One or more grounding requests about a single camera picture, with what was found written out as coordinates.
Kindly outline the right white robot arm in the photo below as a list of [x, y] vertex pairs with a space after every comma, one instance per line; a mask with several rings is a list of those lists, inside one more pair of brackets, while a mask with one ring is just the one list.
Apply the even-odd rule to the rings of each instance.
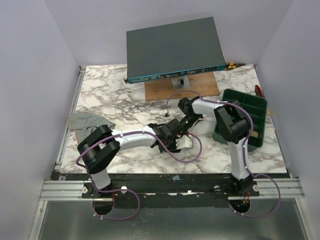
[[253, 120], [238, 101], [214, 101], [202, 97], [182, 98], [178, 108], [187, 117], [215, 117], [216, 126], [227, 142], [231, 159], [230, 191], [241, 196], [248, 190], [252, 173], [248, 168], [248, 140], [253, 132]]

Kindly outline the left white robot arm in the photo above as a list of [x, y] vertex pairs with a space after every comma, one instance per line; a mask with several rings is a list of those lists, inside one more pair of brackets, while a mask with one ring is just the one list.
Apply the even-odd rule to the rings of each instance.
[[158, 146], [160, 151], [176, 151], [176, 138], [183, 131], [180, 122], [173, 119], [166, 124], [150, 123], [132, 131], [112, 130], [107, 125], [99, 126], [78, 146], [90, 178], [93, 180], [93, 191], [101, 198], [111, 191], [111, 179], [107, 167], [117, 153], [138, 148]]

